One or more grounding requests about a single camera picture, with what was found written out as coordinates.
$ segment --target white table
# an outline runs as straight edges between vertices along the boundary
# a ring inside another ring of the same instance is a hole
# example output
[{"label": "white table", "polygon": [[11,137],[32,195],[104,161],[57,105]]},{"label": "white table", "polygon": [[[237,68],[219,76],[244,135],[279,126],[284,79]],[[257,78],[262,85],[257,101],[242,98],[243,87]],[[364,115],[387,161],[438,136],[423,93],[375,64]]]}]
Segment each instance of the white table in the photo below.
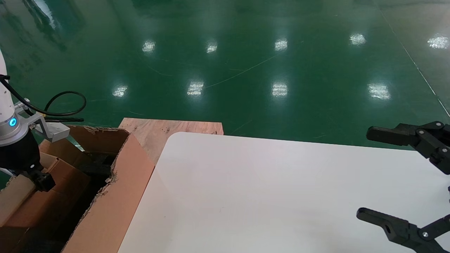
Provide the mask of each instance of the white table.
[{"label": "white table", "polygon": [[119,253],[411,253],[357,209],[422,227],[449,185],[414,151],[176,133]]}]

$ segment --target wooden board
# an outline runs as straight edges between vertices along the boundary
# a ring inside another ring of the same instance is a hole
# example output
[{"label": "wooden board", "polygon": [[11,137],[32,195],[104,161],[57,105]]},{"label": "wooden board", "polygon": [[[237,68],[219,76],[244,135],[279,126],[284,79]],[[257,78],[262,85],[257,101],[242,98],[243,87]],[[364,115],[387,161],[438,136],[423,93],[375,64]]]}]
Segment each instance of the wooden board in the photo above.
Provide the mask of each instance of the wooden board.
[{"label": "wooden board", "polygon": [[124,118],[119,128],[133,133],[155,164],[158,162],[167,139],[174,133],[224,134],[220,122]]}]

